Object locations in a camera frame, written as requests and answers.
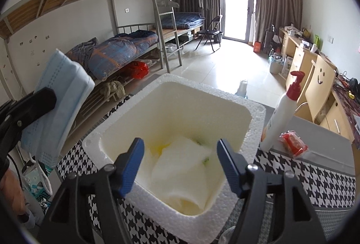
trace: black and white tablecloth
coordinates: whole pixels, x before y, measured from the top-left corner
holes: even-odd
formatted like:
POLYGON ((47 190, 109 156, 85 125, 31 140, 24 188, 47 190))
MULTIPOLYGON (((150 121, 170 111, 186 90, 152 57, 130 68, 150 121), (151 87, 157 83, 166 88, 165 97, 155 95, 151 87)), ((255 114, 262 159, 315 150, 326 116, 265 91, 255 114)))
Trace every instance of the black and white tablecloth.
MULTIPOLYGON (((108 112, 92 129, 77 142, 73 148, 64 156, 57 165, 58 175, 63 180, 70 172, 77 172, 80 175, 91 174, 97 168, 86 155, 82 148, 83 139, 93 131, 98 125, 105 121, 123 103, 133 95, 127 95, 124 100, 119 102, 110 112, 108 112)), ((335 170, 329 170, 324 166, 316 165, 301 159, 291 159, 285 153, 270 151, 263 152, 258 150, 254 163, 263 168, 266 172, 283 174, 284 171, 293 171, 300 182, 303 184, 305 192, 308 194, 317 214, 322 223, 325 235, 328 237, 337 228, 347 212, 354 204, 355 200, 355 177, 342 174, 335 170)), ((96 198, 89 196, 90 216, 93 228, 101 235, 101 227, 97 214, 96 198)), ((226 222, 223 230, 236 224, 240 214, 243 200, 239 200, 226 222)), ((130 235, 134 243, 138 244, 176 244, 185 243, 178 237, 167 232, 156 222, 143 214, 136 207, 132 206, 127 200, 120 204, 121 211, 128 225, 130 235)), ((272 200, 266 203, 264 221, 259 243, 266 243, 270 229, 272 213, 272 200)))

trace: drawer handle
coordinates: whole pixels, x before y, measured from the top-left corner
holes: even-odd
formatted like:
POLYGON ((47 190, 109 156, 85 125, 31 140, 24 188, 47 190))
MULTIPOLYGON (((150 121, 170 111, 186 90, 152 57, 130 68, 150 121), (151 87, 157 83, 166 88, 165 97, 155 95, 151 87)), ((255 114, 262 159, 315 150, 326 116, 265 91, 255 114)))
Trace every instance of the drawer handle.
POLYGON ((340 129, 339 129, 339 125, 338 125, 336 119, 334 119, 334 121, 335 121, 336 129, 338 130, 338 133, 341 134, 340 129))

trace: black trash bin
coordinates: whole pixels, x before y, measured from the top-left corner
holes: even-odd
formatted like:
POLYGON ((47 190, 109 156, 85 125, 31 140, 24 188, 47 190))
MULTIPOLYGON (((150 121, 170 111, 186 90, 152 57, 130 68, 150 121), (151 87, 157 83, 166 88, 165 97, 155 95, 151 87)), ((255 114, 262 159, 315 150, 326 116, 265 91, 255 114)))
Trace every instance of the black trash bin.
POLYGON ((214 43, 221 44, 221 40, 223 39, 223 32, 220 32, 214 36, 214 43))

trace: face mask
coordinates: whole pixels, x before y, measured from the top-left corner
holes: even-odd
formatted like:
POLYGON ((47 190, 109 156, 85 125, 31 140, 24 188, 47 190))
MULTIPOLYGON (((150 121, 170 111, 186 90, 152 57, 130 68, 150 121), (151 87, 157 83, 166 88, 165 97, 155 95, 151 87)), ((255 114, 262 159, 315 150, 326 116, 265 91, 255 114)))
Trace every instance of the face mask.
POLYGON ((75 117, 94 86, 80 64, 56 50, 34 91, 53 89, 55 108, 23 130, 21 147, 35 155, 37 161, 54 167, 75 117))

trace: black chair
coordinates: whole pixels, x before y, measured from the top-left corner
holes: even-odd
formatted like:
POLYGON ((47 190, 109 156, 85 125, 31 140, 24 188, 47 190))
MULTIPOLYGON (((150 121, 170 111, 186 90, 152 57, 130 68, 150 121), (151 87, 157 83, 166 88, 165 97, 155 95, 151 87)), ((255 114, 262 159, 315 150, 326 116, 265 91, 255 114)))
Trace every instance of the black chair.
POLYGON ((209 26, 208 26, 207 29, 203 29, 203 30, 201 30, 201 31, 198 32, 198 34, 202 34, 202 37, 201 37, 201 40, 200 40, 200 42, 198 43, 198 45, 197 45, 197 47, 196 47, 195 50, 198 49, 198 47, 199 47, 201 41, 203 40, 204 36, 207 36, 207 40, 206 40, 206 42, 205 42, 204 45, 206 45, 207 41, 210 40, 210 44, 211 44, 211 48, 212 48, 213 52, 216 52, 216 51, 217 51, 217 50, 214 50, 214 47, 212 46, 212 41, 211 41, 210 36, 216 36, 216 35, 218 35, 218 34, 220 33, 220 23, 221 23, 222 17, 223 17, 222 15, 216 16, 213 20, 211 20, 211 22, 210 22, 210 24, 209 24, 209 26))

